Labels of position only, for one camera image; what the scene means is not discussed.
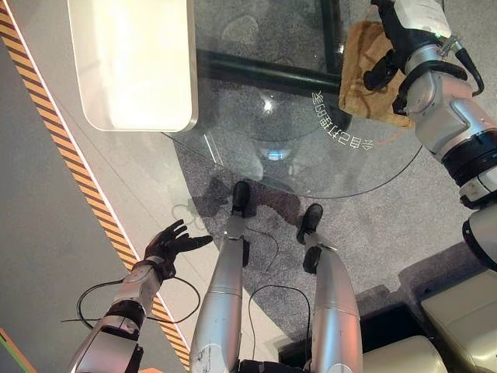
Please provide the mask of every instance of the robotic arm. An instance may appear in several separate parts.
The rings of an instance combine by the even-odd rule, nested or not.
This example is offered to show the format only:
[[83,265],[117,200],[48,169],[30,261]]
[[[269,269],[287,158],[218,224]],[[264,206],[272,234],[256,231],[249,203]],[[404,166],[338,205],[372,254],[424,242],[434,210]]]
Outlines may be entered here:
[[109,311],[76,351],[71,373],[138,372],[143,356],[137,342],[140,328],[162,282],[176,275],[176,255],[212,241],[211,236],[190,238],[185,230],[183,220],[179,220],[152,239],[145,259],[124,278]]
[[[415,134],[460,187],[461,203],[477,210],[463,236],[487,267],[497,269],[497,125],[473,100],[484,89],[469,53],[452,35],[435,0],[372,0],[393,48],[364,74],[368,89],[386,86],[398,69],[406,74],[394,112],[415,121]],[[473,75],[445,61],[453,51]]]

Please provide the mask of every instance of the black cable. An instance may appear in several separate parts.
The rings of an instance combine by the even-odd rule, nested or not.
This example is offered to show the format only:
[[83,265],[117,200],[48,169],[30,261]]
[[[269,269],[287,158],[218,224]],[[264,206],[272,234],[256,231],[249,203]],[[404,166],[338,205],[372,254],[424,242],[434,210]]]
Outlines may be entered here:
[[[179,324],[180,322],[183,322],[186,319],[188,319],[191,315],[193,315],[197,311],[197,309],[199,309],[200,303],[201,303],[201,298],[200,298],[200,293],[198,292],[198,290],[190,282],[188,282],[187,280],[182,279],[181,277],[173,277],[173,278],[175,278],[178,281],[183,282],[184,284],[187,284],[188,286],[190,286],[193,289],[193,291],[195,291],[195,295],[196,295],[196,306],[195,306],[195,309],[192,312],[190,312],[187,316],[183,317],[182,319],[180,319],[178,321],[168,321],[168,320],[165,320],[165,319],[159,319],[159,318],[155,318],[155,317],[147,317],[147,319],[154,320],[154,321],[159,321],[159,322],[163,322],[163,323],[166,323],[166,324]],[[100,319],[86,319],[83,316],[83,312],[82,312],[82,302],[83,302],[83,300],[92,291],[94,291],[96,289],[103,288],[105,286],[121,284],[123,281],[124,281],[124,279],[122,278],[122,279],[116,280],[116,281],[102,282],[101,284],[93,285],[90,288],[86,289],[83,292],[83,294],[81,294],[81,296],[78,299],[78,302],[76,303],[76,311],[78,313],[78,319],[66,319],[66,320],[61,320],[61,322],[80,321],[80,322],[82,322],[82,324],[84,326],[86,326],[90,330],[93,329],[93,326],[92,326],[92,324],[89,323],[89,321],[99,321]]]
[[176,276],[174,276],[173,278],[175,278],[178,281],[183,282],[184,284],[187,284],[188,286],[190,286],[193,289],[193,291],[195,291],[195,294],[196,294],[196,306],[195,306],[195,309],[192,312],[190,312],[188,315],[186,315],[185,317],[183,317],[182,319],[180,319],[178,321],[168,321],[168,320],[164,320],[164,319],[157,319],[155,317],[147,317],[147,319],[154,320],[154,321],[159,321],[159,322],[164,322],[166,324],[179,324],[180,322],[183,322],[186,319],[188,319],[191,315],[193,315],[197,311],[197,309],[199,309],[200,303],[201,303],[199,291],[193,285],[191,285],[191,283],[188,282],[187,280],[183,280],[181,277],[176,277]]
[[311,303],[309,303],[308,297],[301,290],[296,289],[296,288],[292,288],[290,286],[283,286],[283,285],[264,285],[264,286],[260,287],[259,289],[255,290],[252,293],[252,295],[250,295],[250,299],[248,300],[248,319],[250,320],[250,327],[252,328],[252,336],[254,338],[254,344],[252,347],[252,360],[254,360],[254,356],[255,356],[255,330],[254,330],[254,323],[252,321],[252,314],[250,313],[250,303],[252,302],[254,295],[256,295],[259,291],[261,291],[262,289],[265,289],[265,288],[282,288],[282,289],[287,289],[287,290],[295,290],[295,291],[298,291],[299,293],[301,293],[302,296],[304,296],[305,301],[308,304],[308,327],[307,327],[307,331],[305,333],[305,353],[304,353],[305,362],[307,363],[307,361],[308,361],[309,331],[311,328]]
[[78,302],[76,303],[76,312],[78,313],[79,321],[81,321],[84,326],[86,326],[90,330],[93,329],[92,324],[90,324],[88,320],[86,320],[83,316],[83,312],[81,310],[81,303],[83,302],[83,299],[85,299],[88,294],[96,289],[103,288],[105,286],[121,284],[123,281],[124,279],[121,278],[120,280],[116,281],[102,282],[101,284],[91,286],[90,288],[86,289],[83,294],[80,295]]
[[250,227],[247,227],[247,226],[245,226],[245,228],[248,231],[255,232],[255,233],[260,233],[261,235],[265,235],[266,237],[269,237],[270,239],[272,239],[274,241],[274,243],[276,245],[276,252],[274,253],[273,258],[271,259],[271,261],[269,262],[269,265],[266,268],[266,272],[267,272],[273,266],[274,261],[276,260],[276,257],[280,253],[280,245],[278,244],[278,241],[274,238],[274,236],[271,235],[271,234],[269,234],[269,233],[267,233],[267,232],[258,231],[257,229],[250,228]]

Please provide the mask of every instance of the glass surface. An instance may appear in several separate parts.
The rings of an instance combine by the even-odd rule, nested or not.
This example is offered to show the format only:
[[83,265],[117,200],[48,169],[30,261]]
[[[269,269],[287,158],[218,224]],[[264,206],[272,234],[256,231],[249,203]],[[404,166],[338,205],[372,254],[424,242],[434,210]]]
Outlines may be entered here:
[[[314,0],[195,2],[196,47],[325,72],[321,3]],[[341,15],[340,40],[349,28]],[[201,78],[191,131],[167,134],[241,176],[309,197],[372,190],[415,157],[412,130],[352,118],[338,97],[308,96]]]

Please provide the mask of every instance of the yellow and black striped tape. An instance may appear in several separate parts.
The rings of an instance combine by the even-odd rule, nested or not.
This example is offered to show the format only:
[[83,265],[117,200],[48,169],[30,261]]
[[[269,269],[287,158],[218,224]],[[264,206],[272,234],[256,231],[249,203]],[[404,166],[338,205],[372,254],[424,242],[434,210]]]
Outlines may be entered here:
[[[103,192],[97,187],[95,177],[83,162],[84,158],[81,150],[69,135],[67,126],[59,114],[47,87],[44,85],[40,73],[36,69],[34,60],[26,43],[20,36],[19,29],[16,27],[16,22],[5,0],[0,2],[0,37],[7,47],[16,69],[23,79],[24,86],[28,90],[31,100],[41,115],[43,123],[50,132],[65,164],[70,169],[79,189],[92,208],[93,214],[102,226],[117,255],[123,261],[124,266],[130,270],[138,258],[131,249],[122,228],[117,224],[107,199],[103,197]],[[152,312],[158,318],[172,321],[169,311],[158,297],[154,299]],[[189,348],[178,326],[165,322],[159,322],[159,325],[181,363],[189,371]]]

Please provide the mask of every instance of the black joint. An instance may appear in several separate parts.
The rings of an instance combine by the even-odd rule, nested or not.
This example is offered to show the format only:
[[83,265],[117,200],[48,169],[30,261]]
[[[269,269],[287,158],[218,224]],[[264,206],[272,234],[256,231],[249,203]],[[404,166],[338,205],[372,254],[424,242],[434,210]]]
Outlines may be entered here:
[[321,249],[317,246],[312,246],[305,253],[302,267],[308,274],[316,274],[320,257],[321,257]]
[[128,364],[124,373],[138,373],[140,369],[141,358],[143,357],[143,348],[136,345],[131,355],[130,363]]
[[243,239],[243,267],[247,267],[250,257],[250,242]]
[[471,210],[477,210],[479,208],[487,206],[490,203],[495,202],[496,200],[497,200],[497,190],[494,190],[493,192],[487,194],[486,196],[473,201],[469,200],[467,196],[461,197],[461,203],[467,208],[470,208]]
[[110,306],[109,311],[106,313],[106,316],[120,316],[125,317],[133,321],[138,329],[143,325],[143,321],[145,320],[145,311],[141,304],[136,301],[121,301]]
[[483,266],[487,267],[490,270],[497,271],[497,263],[492,260],[490,256],[481,248],[480,244],[476,240],[471,230],[471,225],[468,220],[466,220],[463,224],[463,237],[464,241],[466,241],[470,250],[478,258]]
[[152,266],[161,284],[164,280],[173,278],[176,275],[176,268],[168,260],[164,260],[160,264],[157,264],[154,260],[141,260],[136,262],[131,270],[142,266]]
[[497,166],[497,130],[481,132],[453,147],[442,163],[459,187]]

